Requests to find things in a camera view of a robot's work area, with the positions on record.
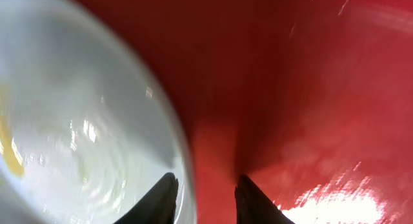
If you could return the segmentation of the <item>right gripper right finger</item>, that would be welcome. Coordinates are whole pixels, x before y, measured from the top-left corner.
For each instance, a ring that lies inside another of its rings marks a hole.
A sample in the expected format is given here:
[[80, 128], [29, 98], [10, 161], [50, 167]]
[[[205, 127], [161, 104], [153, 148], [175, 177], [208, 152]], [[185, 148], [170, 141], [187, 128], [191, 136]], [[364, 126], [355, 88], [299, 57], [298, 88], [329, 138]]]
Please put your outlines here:
[[294, 224], [245, 174], [239, 177], [234, 195], [237, 224]]

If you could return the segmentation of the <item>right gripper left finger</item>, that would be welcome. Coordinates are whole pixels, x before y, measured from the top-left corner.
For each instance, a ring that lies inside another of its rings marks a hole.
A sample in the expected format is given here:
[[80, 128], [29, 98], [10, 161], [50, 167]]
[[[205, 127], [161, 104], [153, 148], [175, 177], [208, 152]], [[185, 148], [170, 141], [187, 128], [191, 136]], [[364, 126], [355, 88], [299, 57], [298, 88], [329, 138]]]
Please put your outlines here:
[[178, 188], [175, 175], [166, 173], [115, 224], [173, 224]]

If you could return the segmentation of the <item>cream white plate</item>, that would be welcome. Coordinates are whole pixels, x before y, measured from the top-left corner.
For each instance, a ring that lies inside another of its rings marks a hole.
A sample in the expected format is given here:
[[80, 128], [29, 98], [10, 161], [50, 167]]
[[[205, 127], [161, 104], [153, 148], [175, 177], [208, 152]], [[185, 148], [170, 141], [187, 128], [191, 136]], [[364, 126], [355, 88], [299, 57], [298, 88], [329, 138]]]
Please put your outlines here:
[[115, 223], [165, 175], [174, 223], [197, 221], [185, 135], [166, 94], [73, 0], [1, 0], [2, 223]]

